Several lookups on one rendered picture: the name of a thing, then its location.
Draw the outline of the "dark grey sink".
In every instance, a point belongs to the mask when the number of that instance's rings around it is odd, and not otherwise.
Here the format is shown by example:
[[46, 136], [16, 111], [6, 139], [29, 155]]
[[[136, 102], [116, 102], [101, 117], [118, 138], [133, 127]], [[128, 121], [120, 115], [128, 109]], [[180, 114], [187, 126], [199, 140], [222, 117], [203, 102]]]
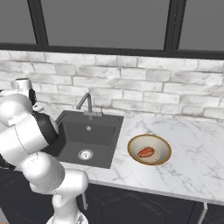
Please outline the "dark grey sink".
[[119, 115], [89, 118], [82, 112], [64, 110], [56, 119], [59, 137], [43, 152], [60, 162], [109, 169], [123, 119]]

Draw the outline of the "orange-red frozen vegetable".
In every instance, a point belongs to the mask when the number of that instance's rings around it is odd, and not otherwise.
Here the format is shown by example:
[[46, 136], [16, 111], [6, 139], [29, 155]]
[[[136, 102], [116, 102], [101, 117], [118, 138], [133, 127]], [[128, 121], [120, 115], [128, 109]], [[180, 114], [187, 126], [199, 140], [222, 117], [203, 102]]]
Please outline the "orange-red frozen vegetable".
[[145, 147], [143, 149], [141, 149], [139, 152], [138, 152], [138, 156], [140, 158], [148, 158], [148, 157], [151, 157], [153, 154], [154, 154], [154, 149], [151, 148], [151, 147]]

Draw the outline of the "beige bowl with brown rim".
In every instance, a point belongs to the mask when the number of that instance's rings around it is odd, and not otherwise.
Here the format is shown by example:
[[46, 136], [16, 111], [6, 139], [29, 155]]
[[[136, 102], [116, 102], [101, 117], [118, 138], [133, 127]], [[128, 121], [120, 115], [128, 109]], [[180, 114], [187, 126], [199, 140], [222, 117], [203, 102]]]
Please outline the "beige bowl with brown rim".
[[[139, 157], [138, 152], [145, 148], [154, 149], [151, 157]], [[171, 146], [160, 136], [143, 134], [134, 136], [128, 143], [128, 153], [137, 162], [145, 165], [161, 165], [168, 161], [172, 154]]]

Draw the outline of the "dark grey tap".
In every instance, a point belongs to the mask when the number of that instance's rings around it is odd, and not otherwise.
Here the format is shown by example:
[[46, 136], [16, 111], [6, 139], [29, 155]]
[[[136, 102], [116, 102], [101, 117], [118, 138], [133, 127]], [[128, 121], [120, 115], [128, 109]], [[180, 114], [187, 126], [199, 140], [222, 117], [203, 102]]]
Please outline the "dark grey tap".
[[85, 93], [84, 96], [81, 98], [80, 102], [76, 106], [77, 109], [81, 109], [84, 102], [87, 102], [87, 111], [83, 112], [84, 116], [96, 116], [96, 117], [103, 117], [102, 112], [94, 112], [92, 110], [92, 100], [90, 93]]

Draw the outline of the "black window frame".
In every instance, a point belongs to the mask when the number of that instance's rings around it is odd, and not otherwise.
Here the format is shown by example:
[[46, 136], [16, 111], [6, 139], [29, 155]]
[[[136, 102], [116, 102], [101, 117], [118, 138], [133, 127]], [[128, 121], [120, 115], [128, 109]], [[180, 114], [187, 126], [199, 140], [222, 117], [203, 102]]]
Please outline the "black window frame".
[[224, 51], [179, 50], [186, 0], [170, 0], [169, 2], [162, 50], [49, 45], [41, 1], [26, 0], [26, 3], [31, 18], [35, 44], [0, 42], [0, 50], [224, 60]]

